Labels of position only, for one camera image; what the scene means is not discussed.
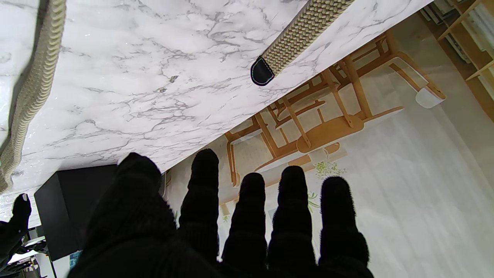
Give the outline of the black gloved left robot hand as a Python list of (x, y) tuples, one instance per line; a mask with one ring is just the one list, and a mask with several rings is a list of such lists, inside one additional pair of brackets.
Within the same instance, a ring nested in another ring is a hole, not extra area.
[(228, 237), (219, 250), (219, 159), (211, 149), (191, 165), (179, 224), (159, 195), (162, 176), (146, 156), (129, 153), (94, 211), (69, 278), (372, 278), (352, 194), (340, 176), (321, 186), (320, 257), (315, 259), (308, 188), (300, 166), (284, 169), (270, 241), (263, 176), (240, 185)]

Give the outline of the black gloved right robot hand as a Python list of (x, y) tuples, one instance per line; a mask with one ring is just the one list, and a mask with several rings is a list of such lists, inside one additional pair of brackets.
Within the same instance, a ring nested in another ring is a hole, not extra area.
[(1, 221), (0, 229), (0, 261), (1, 271), (7, 269), (16, 250), (22, 245), (22, 238), (28, 232), (29, 217), (32, 208), (28, 194), (16, 197), (12, 208), (12, 217), (8, 222)]

